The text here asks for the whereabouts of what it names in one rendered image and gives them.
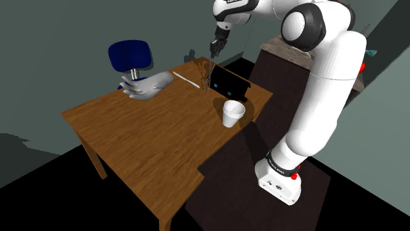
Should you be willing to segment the black tablet device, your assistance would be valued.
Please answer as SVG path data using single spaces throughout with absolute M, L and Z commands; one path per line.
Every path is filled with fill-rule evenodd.
M 229 100 L 247 102 L 245 94 L 251 88 L 250 82 L 216 65 L 211 73 L 210 88 Z

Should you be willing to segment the white pen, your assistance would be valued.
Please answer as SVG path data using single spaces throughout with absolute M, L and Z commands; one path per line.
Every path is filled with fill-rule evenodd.
M 197 85 L 196 83 L 194 83 L 194 82 L 188 80 L 187 78 L 183 77 L 182 75 L 180 75 L 180 74 L 178 74 L 178 73 L 176 73 L 176 72 L 173 72 L 173 74 L 176 75 L 177 77 L 181 78 L 182 80 L 184 80 L 184 81 L 190 83 L 191 85 L 195 86 L 196 88 L 200 89 L 200 86 L 199 86 L 199 85 Z

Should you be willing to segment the dark cabinet with grey top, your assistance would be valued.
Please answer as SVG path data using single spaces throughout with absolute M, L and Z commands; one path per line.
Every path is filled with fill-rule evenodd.
M 280 35 L 261 45 L 250 75 L 251 82 L 273 93 L 256 123 L 283 137 L 304 94 L 315 60 L 313 51 L 302 52 Z

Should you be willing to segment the white foam cup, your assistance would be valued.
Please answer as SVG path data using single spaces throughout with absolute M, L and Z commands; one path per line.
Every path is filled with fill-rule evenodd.
M 243 117 L 246 108 L 236 100 L 228 100 L 223 105 L 223 125 L 232 127 L 240 118 Z

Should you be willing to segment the grey hand sculpture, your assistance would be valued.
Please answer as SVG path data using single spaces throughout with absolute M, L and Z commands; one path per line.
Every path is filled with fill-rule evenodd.
M 173 82 L 173 76 L 168 71 L 160 72 L 143 80 L 130 80 L 122 76 L 120 86 L 123 92 L 135 100 L 150 100 Z

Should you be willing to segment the blue office chair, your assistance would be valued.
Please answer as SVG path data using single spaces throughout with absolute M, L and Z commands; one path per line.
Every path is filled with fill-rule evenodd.
M 150 47 L 146 41 L 119 41 L 108 48 L 108 57 L 117 72 L 130 72 L 132 81 L 143 80 L 139 70 L 145 70 L 152 64 Z

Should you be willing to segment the brown wooden table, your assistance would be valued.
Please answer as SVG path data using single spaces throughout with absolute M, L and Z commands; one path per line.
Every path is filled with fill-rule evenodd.
M 201 84 L 195 60 L 171 72 Z M 199 166 L 255 121 L 271 98 L 251 84 L 244 116 L 227 128 L 223 96 L 173 78 L 147 101 L 118 90 L 62 113 L 99 175 L 111 168 L 159 220 L 159 231 L 170 231 L 173 216 L 203 181 Z

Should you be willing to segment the dark brown robot stand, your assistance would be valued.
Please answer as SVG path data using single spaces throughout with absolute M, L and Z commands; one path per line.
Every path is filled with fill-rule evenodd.
M 279 139 L 251 122 L 198 168 L 204 180 L 185 204 L 193 231 L 315 231 L 329 175 L 305 160 L 291 206 L 258 186 L 254 166 Z

